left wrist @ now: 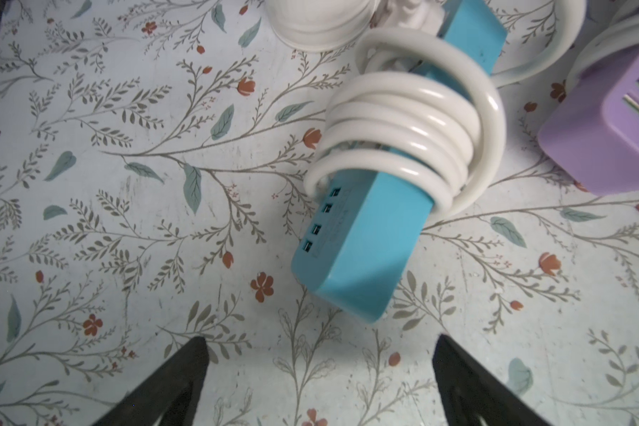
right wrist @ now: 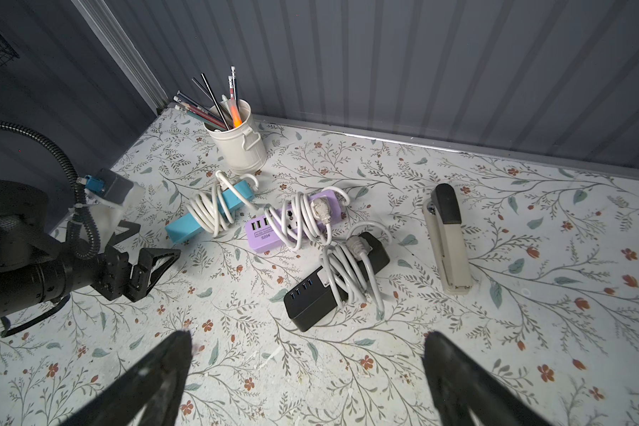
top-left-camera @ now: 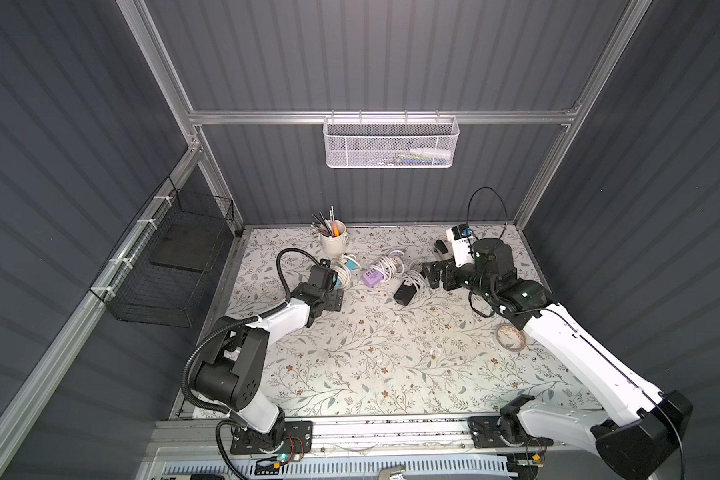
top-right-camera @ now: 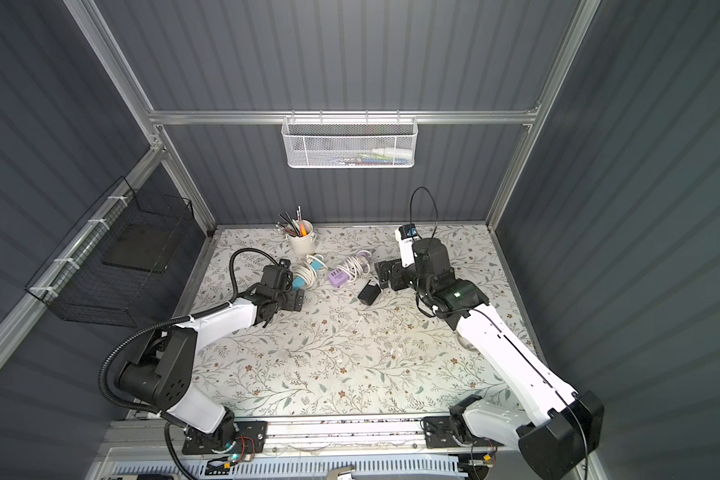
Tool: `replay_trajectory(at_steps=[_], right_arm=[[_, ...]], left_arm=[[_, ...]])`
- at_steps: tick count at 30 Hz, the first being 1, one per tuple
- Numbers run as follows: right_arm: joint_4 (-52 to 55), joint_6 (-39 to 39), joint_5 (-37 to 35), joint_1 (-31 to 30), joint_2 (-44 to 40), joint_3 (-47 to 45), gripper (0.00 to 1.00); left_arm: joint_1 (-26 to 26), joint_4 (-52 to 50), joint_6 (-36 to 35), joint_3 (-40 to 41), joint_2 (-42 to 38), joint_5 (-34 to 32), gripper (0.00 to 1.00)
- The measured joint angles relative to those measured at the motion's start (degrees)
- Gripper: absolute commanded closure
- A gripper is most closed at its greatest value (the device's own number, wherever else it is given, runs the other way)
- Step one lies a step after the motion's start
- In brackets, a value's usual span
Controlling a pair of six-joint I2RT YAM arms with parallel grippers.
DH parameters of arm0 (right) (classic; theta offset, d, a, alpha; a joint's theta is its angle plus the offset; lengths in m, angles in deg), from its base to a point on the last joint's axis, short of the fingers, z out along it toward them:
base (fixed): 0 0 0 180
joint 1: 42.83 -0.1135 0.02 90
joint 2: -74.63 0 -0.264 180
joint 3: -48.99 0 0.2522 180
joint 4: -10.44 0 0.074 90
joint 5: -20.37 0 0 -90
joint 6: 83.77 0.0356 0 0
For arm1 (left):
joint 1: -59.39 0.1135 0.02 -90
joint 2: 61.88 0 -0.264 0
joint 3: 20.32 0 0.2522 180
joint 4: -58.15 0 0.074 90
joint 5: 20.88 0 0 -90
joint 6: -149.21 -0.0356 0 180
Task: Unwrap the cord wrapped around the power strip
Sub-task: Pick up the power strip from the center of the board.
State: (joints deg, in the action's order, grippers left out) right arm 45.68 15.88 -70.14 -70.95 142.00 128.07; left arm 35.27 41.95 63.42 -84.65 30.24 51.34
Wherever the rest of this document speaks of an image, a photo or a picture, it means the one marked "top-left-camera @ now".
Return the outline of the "teal power strip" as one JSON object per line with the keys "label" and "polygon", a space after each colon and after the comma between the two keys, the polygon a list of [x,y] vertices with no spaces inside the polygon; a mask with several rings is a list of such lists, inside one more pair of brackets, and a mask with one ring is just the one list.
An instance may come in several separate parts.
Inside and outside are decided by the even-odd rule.
{"label": "teal power strip", "polygon": [[353,255],[343,254],[332,263],[331,268],[336,272],[336,287],[345,289],[351,285],[353,272],[359,270],[361,266]]}

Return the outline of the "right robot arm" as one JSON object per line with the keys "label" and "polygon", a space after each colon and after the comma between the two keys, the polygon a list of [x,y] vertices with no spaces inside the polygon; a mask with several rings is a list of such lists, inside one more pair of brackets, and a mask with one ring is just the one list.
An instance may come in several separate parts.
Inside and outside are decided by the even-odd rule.
{"label": "right robot arm", "polygon": [[673,454],[686,461],[683,438],[693,405],[664,392],[600,344],[541,283],[522,279],[511,247],[499,238],[439,240],[423,266],[434,289],[463,288],[493,314],[551,352],[596,398],[578,411],[519,394],[489,426],[510,447],[558,441],[598,456],[623,479],[647,479]]}

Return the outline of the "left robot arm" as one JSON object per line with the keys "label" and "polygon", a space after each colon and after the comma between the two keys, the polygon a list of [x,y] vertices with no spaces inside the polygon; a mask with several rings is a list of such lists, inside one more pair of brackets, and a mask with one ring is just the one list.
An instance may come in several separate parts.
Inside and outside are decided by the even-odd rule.
{"label": "left robot arm", "polygon": [[309,328],[325,310],[341,309],[337,272],[322,259],[311,266],[280,305],[246,319],[225,316],[190,355],[181,376],[185,399],[197,408],[221,412],[266,444],[282,440],[285,416],[260,391],[268,349]]}

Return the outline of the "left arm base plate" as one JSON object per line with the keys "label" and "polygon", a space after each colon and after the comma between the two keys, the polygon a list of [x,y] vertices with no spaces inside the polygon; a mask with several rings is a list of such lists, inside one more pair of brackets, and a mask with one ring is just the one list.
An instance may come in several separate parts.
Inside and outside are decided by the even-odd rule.
{"label": "left arm base plate", "polygon": [[311,421],[284,421],[275,424],[269,434],[249,428],[232,427],[232,443],[229,452],[233,455],[255,454],[304,454],[312,448],[314,423]]}

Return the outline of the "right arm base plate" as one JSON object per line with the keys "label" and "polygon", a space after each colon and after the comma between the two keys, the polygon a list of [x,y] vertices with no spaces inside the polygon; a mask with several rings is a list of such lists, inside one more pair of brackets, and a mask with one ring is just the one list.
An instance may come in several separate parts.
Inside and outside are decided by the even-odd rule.
{"label": "right arm base plate", "polygon": [[507,420],[503,416],[471,416],[467,426],[475,448],[499,447],[541,447],[546,449],[554,445],[552,439],[532,437],[527,434],[515,420]]}

